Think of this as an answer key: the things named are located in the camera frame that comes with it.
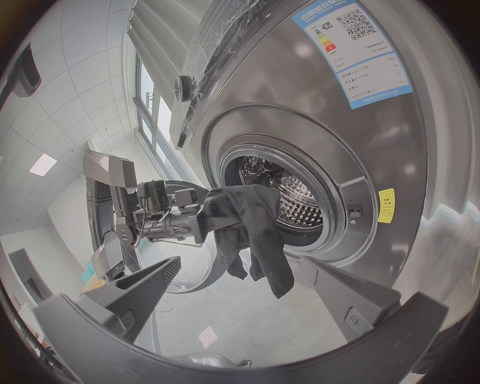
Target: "washing machine door opening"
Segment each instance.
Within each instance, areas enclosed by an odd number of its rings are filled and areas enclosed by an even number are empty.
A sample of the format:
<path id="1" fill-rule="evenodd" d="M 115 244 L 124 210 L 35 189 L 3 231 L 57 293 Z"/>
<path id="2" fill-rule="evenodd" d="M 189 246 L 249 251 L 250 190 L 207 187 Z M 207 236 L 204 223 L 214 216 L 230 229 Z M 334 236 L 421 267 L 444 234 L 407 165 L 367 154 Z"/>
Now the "washing machine door opening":
<path id="1" fill-rule="evenodd" d="M 335 226 L 336 210 L 321 182 L 297 160 L 273 155 L 258 145 L 250 151 L 232 149 L 219 164 L 220 183 L 225 186 L 260 184 L 280 191 L 277 226 L 285 244 L 293 247 L 325 245 Z"/>

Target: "qr code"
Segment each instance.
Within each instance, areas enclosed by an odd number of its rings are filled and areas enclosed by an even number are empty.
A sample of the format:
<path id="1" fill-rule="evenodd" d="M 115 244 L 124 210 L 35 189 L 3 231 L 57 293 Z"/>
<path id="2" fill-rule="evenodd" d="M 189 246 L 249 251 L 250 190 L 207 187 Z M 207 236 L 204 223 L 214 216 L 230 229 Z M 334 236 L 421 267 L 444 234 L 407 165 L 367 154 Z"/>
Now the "qr code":
<path id="1" fill-rule="evenodd" d="M 353 40 L 377 33 L 377 29 L 359 9 L 345 13 L 336 19 Z"/>

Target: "sticker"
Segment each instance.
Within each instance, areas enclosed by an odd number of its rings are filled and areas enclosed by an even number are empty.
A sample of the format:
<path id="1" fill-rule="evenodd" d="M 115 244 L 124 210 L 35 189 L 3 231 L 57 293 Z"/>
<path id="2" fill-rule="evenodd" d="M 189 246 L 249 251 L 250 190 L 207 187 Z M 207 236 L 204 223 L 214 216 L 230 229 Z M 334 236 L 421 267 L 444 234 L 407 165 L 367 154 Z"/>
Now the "sticker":
<path id="1" fill-rule="evenodd" d="M 393 188 L 378 192 L 380 196 L 380 216 L 379 223 L 390 224 L 395 213 L 395 191 Z"/>
<path id="2" fill-rule="evenodd" d="M 413 92 L 388 39 L 354 0 L 320 0 L 293 20 L 326 58 L 352 109 Z"/>
<path id="3" fill-rule="evenodd" d="M 213 342 L 218 339 L 211 326 L 208 326 L 207 329 L 200 333 L 198 338 L 202 342 L 202 345 L 205 349 L 211 346 Z"/>

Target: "ceiling tile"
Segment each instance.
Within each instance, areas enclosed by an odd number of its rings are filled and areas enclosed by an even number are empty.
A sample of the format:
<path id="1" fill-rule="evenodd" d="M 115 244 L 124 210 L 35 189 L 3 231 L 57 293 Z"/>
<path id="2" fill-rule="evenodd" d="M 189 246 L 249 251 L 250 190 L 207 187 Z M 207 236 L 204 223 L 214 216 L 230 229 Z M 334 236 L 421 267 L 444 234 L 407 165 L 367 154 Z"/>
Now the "ceiling tile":
<path id="1" fill-rule="evenodd" d="M 42 155 L 42 151 L 29 142 L 26 142 L 12 165 L 28 172 Z"/>
<path id="2" fill-rule="evenodd" d="M 14 129 L 10 128 L 0 142 L 0 156 L 2 156 L 3 160 L 7 163 L 13 163 L 25 143 L 26 140 Z"/>
<path id="3" fill-rule="evenodd" d="M 98 145 L 98 143 L 101 143 L 103 141 L 103 137 L 102 137 L 102 135 L 100 134 L 99 131 L 93 132 L 90 136 L 87 137 L 87 140 L 88 139 L 92 139 L 93 142 L 97 145 Z"/>
<path id="4" fill-rule="evenodd" d="M 110 152 L 110 147 L 108 144 L 104 141 L 98 144 L 98 148 L 102 151 L 102 153 L 109 153 Z"/>
<path id="5" fill-rule="evenodd" d="M 121 115 L 120 116 L 120 121 L 121 121 L 121 124 L 122 124 L 123 128 L 127 128 L 127 127 L 131 126 L 130 116 L 129 116 L 128 113 L 125 113 L 124 115 Z"/>
<path id="6" fill-rule="evenodd" d="M 8 208 L 7 207 L 2 207 L 0 208 L 0 223 L 5 222 L 5 217 L 7 215 Z"/>
<path id="7" fill-rule="evenodd" d="M 64 4 L 64 0 L 53 4 L 32 30 L 30 46 L 34 57 L 48 44 L 60 37 L 61 14 Z"/>
<path id="8" fill-rule="evenodd" d="M 63 72 L 38 91 L 36 98 L 51 116 L 77 96 L 68 71 Z"/>
<path id="9" fill-rule="evenodd" d="M 115 100 L 125 96 L 125 82 L 123 75 L 118 75 L 110 79 L 112 82 L 113 96 Z"/>
<path id="10" fill-rule="evenodd" d="M 118 99 L 117 101 L 115 101 L 115 103 L 117 103 L 117 110 L 118 110 L 120 116 L 128 113 L 126 98 L 122 97 L 122 98 Z"/>
<path id="11" fill-rule="evenodd" d="M 100 128 L 98 131 L 102 135 L 104 139 L 107 139 L 117 132 L 120 132 L 123 130 L 123 127 L 120 122 L 120 118 L 116 118 L 115 120 L 111 121 L 108 124 L 105 124 L 102 128 Z"/>
<path id="12" fill-rule="evenodd" d="M 34 208 L 23 207 L 22 208 L 22 213 L 21 213 L 21 220 L 29 219 L 30 216 L 32 215 L 33 210 L 34 210 Z"/>
<path id="13" fill-rule="evenodd" d="M 33 193 L 39 193 L 39 194 L 45 194 L 45 192 L 48 191 L 48 189 L 52 186 L 54 183 L 54 180 L 47 179 L 46 177 L 43 177 L 42 180 L 38 182 L 35 188 L 33 188 Z"/>
<path id="14" fill-rule="evenodd" d="M 117 145 L 123 143 L 124 141 L 127 141 L 127 136 L 125 135 L 125 132 L 123 130 L 117 132 L 116 134 L 105 140 L 108 146 L 112 149 L 116 148 Z"/>
<path id="15" fill-rule="evenodd" d="M 85 116 L 87 116 L 87 111 L 80 98 L 76 97 L 55 112 L 52 119 L 65 132 Z"/>
<path id="16" fill-rule="evenodd" d="M 97 109 L 90 115 L 97 128 L 103 127 L 105 124 L 115 120 L 118 116 L 119 113 L 115 101 Z"/>
<path id="17" fill-rule="evenodd" d="M 12 224 L 18 220 L 21 213 L 22 207 L 10 207 L 5 217 L 5 221 Z"/>
<path id="18" fill-rule="evenodd" d="M 67 65 L 81 62 L 107 49 L 107 16 L 97 17 L 62 35 Z"/>
<path id="19" fill-rule="evenodd" d="M 110 48 L 108 50 L 108 68 L 110 77 L 115 77 L 123 73 L 122 46 Z"/>
<path id="20" fill-rule="evenodd" d="M 42 196 L 43 195 L 38 193 L 31 193 L 24 204 L 24 208 L 35 208 L 38 202 L 40 201 L 40 199 L 42 198 Z"/>
<path id="21" fill-rule="evenodd" d="M 67 165 L 63 164 L 61 161 L 57 161 L 53 167 L 48 170 L 44 177 L 47 179 L 58 180 L 67 169 Z"/>
<path id="22" fill-rule="evenodd" d="M 1 188 L 0 189 L 0 207 L 9 207 L 10 203 L 13 200 L 13 197 L 15 196 L 14 190 L 7 189 L 7 188 Z"/>
<path id="23" fill-rule="evenodd" d="M 55 160 L 60 158 L 70 151 L 75 146 L 75 143 L 66 134 L 60 136 L 54 143 L 47 148 L 45 153 Z"/>
<path id="24" fill-rule="evenodd" d="M 64 183 L 61 183 L 59 181 L 56 181 L 52 184 L 52 186 L 48 189 L 46 192 L 47 195 L 51 196 L 58 196 L 60 192 L 62 192 L 67 185 Z"/>
<path id="25" fill-rule="evenodd" d="M 53 203 L 55 200 L 56 196 L 49 196 L 49 195 L 44 195 L 36 205 L 36 208 L 48 208 L 50 207 L 50 204 Z"/>
<path id="26" fill-rule="evenodd" d="M 32 224 L 34 225 L 34 228 L 49 227 L 53 225 L 52 220 L 50 219 L 50 216 L 45 217 L 43 219 L 32 220 Z"/>
<path id="27" fill-rule="evenodd" d="M 25 229 L 25 222 L 15 221 L 4 224 L 2 235 L 10 235 L 11 233 L 22 232 Z"/>
<path id="28" fill-rule="evenodd" d="M 110 80 L 90 88 L 80 95 L 80 99 L 88 113 L 92 113 L 114 101 Z"/>
<path id="29" fill-rule="evenodd" d="M 33 192 L 34 188 L 36 187 L 36 185 L 40 180 L 42 180 L 41 176 L 36 175 L 35 173 L 32 173 L 32 172 L 27 172 L 24 180 L 18 187 L 18 190 L 22 192 Z"/>
<path id="30" fill-rule="evenodd" d="M 107 23 L 107 48 L 123 44 L 127 31 L 127 10 L 111 13 Z"/>
<path id="31" fill-rule="evenodd" d="M 55 79 L 59 74 L 67 69 L 67 63 L 63 55 L 63 46 L 61 37 L 46 46 L 38 55 L 34 57 L 38 73 L 42 78 L 39 89 Z"/>
<path id="32" fill-rule="evenodd" d="M 0 142 L 2 141 L 3 137 L 6 135 L 10 125 L 5 121 L 5 119 L 0 116 Z"/>
<path id="33" fill-rule="evenodd" d="M 71 151 L 68 151 L 60 161 L 77 171 L 81 171 L 83 169 L 84 154 L 83 149 L 76 145 Z"/>
<path id="34" fill-rule="evenodd" d="M 68 168 L 63 175 L 59 177 L 59 181 L 65 184 L 70 184 L 78 175 L 80 175 L 80 172 L 77 171 L 76 169 L 73 168 Z"/>
<path id="35" fill-rule="evenodd" d="M 12 128 L 28 140 L 46 119 L 48 119 L 47 113 L 34 97 L 15 119 Z"/>
<path id="36" fill-rule="evenodd" d="M 18 97 L 15 93 L 10 93 L 7 101 L 1 109 L 0 116 L 8 123 L 12 124 L 17 118 L 20 111 L 28 104 L 28 102 L 35 96 Z"/>
<path id="37" fill-rule="evenodd" d="M 96 131 L 95 125 L 93 125 L 90 116 L 81 119 L 67 132 L 67 136 L 70 137 L 76 144 L 82 141 L 88 135 L 91 135 Z"/>
<path id="38" fill-rule="evenodd" d="M 61 21 L 62 34 L 108 13 L 109 0 L 69 1 L 65 4 Z"/>
<path id="39" fill-rule="evenodd" d="M 87 89 L 110 78 L 108 74 L 107 52 L 97 53 L 75 64 L 69 71 L 77 92 L 79 94 L 83 93 Z"/>
<path id="40" fill-rule="evenodd" d="M 49 146 L 51 146 L 55 140 L 57 140 L 63 134 L 62 130 L 58 127 L 57 124 L 51 119 L 48 118 L 37 131 L 30 137 L 29 142 L 31 142 L 37 148 L 40 148 L 42 151 L 45 151 Z"/>
<path id="41" fill-rule="evenodd" d="M 32 212 L 30 213 L 30 219 L 44 219 L 49 217 L 48 211 L 45 208 L 32 208 Z"/>
<path id="42" fill-rule="evenodd" d="M 127 127 L 127 128 L 124 129 L 124 131 L 125 131 L 125 136 L 127 137 L 127 139 L 131 139 L 132 137 L 134 137 L 132 127 Z"/>
<path id="43" fill-rule="evenodd" d="M 1 161 L 0 162 L 0 187 L 3 184 L 3 181 L 7 177 L 8 170 L 10 169 L 10 164 L 7 163 L 6 161 Z"/>
<path id="44" fill-rule="evenodd" d="M 111 0 L 109 12 L 122 11 L 130 7 L 130 0 Z"/>
<path id="45" fill-rule="evenodd" d="M 29 192 L 22 192 L 22 191 L 15 192 L 15 196 L 13 197 L 13 200 L 10 206 L 13 208 L 22 208 L 25 202 L 27 201 L 29 195 L 30 195 Z"/>
<path id="46" fill-rule="evenodd" d="M 17 190 L 26 175 L 27 173 L 23 169 L 11 166 L 2 187 Z"/>

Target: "yellow warning label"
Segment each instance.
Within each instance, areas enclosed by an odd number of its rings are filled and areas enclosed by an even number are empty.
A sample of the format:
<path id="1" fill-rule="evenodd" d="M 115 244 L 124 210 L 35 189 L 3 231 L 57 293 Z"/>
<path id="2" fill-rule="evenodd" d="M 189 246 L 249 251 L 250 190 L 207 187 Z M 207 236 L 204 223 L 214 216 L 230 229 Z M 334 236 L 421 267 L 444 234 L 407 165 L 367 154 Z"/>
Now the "yellow warning label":
<path id="1" fill-rule="evenodd" d="M 395 191 L 393 188 L 378 192 L 380 196 L 380 216 L 379 223 L 390 224 L 395 212 Z"/>

